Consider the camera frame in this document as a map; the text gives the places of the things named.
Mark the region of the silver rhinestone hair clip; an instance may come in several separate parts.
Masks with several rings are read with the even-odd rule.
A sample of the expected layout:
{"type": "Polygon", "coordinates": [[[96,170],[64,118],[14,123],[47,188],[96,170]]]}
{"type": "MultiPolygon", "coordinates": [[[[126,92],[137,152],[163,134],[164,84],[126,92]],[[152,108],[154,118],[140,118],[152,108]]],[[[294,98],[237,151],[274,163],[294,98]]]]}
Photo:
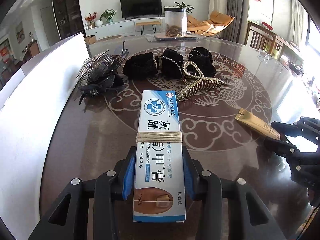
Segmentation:
{"type": "Polygon", "coordinates": [[[111,69],[113,63],[117,61],[116,55],[111,55],[108,53],[108,50],[102,53],[95,55],[94,57],[87,58],[80,68],[76,76],[76,85],[86,85],[89,83],[89,75],[94,70],[98,69],[102,72],[111,69]]]}

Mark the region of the blue white ointment box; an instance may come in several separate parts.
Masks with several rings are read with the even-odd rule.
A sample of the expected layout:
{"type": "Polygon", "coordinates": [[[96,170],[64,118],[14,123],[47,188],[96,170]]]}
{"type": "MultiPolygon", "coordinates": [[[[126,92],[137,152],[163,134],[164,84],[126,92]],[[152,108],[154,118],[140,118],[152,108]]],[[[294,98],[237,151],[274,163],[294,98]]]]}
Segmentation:
{"type": "Polygon", "coordinates": [[[182,133],[176,93],[145,90],[136,136],[133,221],[184,220],[182,133]]]}

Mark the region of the clear plastic jar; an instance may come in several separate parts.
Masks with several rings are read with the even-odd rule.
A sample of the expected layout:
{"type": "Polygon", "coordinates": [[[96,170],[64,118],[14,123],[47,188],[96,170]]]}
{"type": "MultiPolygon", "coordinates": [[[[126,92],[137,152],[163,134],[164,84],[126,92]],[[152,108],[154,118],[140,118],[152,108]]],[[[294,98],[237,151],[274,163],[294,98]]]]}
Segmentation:
{"type": "Polygon", "coordinates": [[[165,7],[165,35],[185,37],[187,35],[187,10],[185,8],[165,7]]]}

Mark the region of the gold pearl hair clip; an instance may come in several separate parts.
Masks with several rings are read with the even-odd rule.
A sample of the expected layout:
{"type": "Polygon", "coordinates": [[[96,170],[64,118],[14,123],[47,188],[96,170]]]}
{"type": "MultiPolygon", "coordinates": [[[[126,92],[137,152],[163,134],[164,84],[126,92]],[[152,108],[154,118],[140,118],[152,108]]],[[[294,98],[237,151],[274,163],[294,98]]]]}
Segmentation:
{"type": "Polygon", "coordinates": [[[192,77],[193,80],[176,94],[176,100],[178,102],[187,100],[200,91],[220,88],[221,86],[225,85],[225,81],[221,79],[215,77],[205,77],[203,72],[193,61],[186,61],[183,64],[183,73],[188,77],[192,77]],[[197,75],[188,72],[188,66],[193,66],[197,72],[197,75]]]}

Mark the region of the red flowers white vase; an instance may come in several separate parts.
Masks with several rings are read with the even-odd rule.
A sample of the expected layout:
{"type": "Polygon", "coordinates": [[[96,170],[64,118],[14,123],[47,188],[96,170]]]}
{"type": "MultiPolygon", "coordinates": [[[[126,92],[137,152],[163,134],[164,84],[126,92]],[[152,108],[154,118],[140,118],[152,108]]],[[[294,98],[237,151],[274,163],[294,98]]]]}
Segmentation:
{"type": "Polygon", "coordinates": [[[103,21],[97,17],[98,13],[95,11],[93,13],[89,13],[85,16],[85,21],[87,23],[88,29],[92,29],[94,27],[99,27],[103,25],[103,21]]]}

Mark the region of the wooden dining chair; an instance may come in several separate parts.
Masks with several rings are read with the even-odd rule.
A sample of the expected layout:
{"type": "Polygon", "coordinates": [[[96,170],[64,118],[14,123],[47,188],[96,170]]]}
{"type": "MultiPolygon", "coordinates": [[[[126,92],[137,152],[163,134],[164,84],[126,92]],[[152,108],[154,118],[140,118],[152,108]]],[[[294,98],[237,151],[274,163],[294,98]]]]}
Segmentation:
{"type": "Polygon", "coordinates": [[[251,21],[248,22],[245,45],[264,50],[270,55],[281,52],[283,48],[283,42],[277,34],[251,21]]]}

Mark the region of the black mesh flower hair clip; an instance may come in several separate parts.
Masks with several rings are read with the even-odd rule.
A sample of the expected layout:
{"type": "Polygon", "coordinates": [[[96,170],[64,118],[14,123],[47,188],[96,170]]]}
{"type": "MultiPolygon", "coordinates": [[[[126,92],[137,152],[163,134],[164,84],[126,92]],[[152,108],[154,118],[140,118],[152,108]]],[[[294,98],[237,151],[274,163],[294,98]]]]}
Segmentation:
{"type": "Polygon", "coordinates": [[[111,62],[107,63],[107,60],[103,59],[97,66],[90,68],[81,77],[78,84],[78,90],[81,93],[79,104],[85,97],[93,98],[106,93],[110,89],[123,86],[124,80],[118,73],[119,67],[120,62],[118,60],[112,59],[111,62]]]}

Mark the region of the cardboard box on floor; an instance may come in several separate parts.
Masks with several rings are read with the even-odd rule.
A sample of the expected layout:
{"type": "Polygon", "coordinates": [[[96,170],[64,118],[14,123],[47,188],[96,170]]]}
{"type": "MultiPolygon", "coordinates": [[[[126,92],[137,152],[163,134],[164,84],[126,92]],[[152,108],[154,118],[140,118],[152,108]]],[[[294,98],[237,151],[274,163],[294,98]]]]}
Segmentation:
{"type": "Polygon", "coordinates": [[[87,46],[91,45],[91,44],[94,44],[97,42],[97,39],[96,39],[96,36],[95,35],[90,35],[90,36],[87,36],[85,38],[85,44],[87,46]]]}

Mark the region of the black television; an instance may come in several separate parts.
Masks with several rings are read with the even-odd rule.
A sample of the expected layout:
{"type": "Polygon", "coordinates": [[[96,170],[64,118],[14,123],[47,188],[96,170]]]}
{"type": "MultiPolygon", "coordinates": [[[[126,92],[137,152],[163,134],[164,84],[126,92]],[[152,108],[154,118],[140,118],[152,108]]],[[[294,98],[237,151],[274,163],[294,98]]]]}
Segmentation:
{"type": "Polygon", "coordinates": [[[123,18],[160,15],[162,0],[120,0],[123,18]]]}

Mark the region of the orange lounge chair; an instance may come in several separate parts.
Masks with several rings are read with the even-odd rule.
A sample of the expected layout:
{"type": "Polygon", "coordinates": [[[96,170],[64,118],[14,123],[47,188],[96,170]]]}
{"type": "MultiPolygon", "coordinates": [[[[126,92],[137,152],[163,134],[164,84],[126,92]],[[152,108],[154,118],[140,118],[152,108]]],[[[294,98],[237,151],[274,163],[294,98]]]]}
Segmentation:
{"type": "Polygon", "coordinates": [[[187,17],[187,31],[200,36],[213,36],[227,28],[234,21],[233,16],[212,11],[206,21],[199,21],[191,15],[187,17]]]}

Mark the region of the black velvet pearl scrunchie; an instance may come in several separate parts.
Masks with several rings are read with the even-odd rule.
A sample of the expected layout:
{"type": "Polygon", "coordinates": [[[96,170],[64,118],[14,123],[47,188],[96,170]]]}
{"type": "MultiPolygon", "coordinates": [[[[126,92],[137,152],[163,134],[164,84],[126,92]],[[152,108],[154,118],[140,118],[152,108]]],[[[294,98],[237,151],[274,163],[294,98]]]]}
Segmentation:
{"type": "Polygon", "coordinates": [[[182,78],[183,56],[172,49],[165,49],[161,56],[156,57],[157,68],[167,79],[182,78]]]}

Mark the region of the wooden bench stool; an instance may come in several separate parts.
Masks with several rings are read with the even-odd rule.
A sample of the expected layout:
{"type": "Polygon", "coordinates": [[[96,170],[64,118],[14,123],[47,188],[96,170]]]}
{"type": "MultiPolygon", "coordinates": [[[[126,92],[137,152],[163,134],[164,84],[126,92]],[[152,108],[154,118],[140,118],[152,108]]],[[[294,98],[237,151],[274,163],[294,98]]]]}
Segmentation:
{"type": "Polygon", "coordinates": [[[144,34],[144,28],[146,26],[151,26],[154,33],[157,33],[157,27],[161,25],[161,21],[150,21],[150,22],[138,22],[137,27],[140,27],[140,33],[144,34]]]}

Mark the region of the white tv cabinet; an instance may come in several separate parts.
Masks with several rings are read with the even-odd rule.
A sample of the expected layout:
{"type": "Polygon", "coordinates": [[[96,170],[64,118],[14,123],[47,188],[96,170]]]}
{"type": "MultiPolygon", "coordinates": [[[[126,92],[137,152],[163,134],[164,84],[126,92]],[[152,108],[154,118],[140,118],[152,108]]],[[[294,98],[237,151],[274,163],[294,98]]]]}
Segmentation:
{"type": "MultiPolygon", "coordinates": [[[[131,20],[123,20],[112,23],[106,23],[99,27],[86,30],[86,36],[95,35],[97,40],[110,36],[128,36],[141,35],[140,27],[136,26],[138,22],[161,21],[161,25],[157,27],[157,33],[165,32],[164,17],[136,18],[131,20]]],[[[144,34],[154,34],[151,26],[144,28],[144,34]]]]}

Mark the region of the gold cosmetic tube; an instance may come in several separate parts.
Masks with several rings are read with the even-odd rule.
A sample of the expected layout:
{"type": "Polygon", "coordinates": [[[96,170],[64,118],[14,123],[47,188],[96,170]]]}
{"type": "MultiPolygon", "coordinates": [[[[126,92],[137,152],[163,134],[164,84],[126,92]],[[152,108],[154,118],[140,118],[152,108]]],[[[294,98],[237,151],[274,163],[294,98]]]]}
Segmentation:
{"type": "Polygon", "coordinates": [[[241,108],[237,115],[235,116],[235,120],[244,124],[256,131],[263,137],[270,137],[272,139],[280,140],[281,135],[274,128],[272,128],[269,124],[252,114],[251,112],[241,108]]]}

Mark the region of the green potted plant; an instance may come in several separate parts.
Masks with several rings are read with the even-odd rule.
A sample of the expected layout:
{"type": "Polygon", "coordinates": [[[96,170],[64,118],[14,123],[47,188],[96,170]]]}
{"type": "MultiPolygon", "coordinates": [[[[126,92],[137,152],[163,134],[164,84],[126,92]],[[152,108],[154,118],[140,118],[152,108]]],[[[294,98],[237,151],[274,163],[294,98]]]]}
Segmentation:
{"type": "Polygon", "coordinates": [[[113,17],[116,15],[116,10],[106,9],[101,15],[100,20],[105,20],[105,23],[113,22],[113,17]]]}

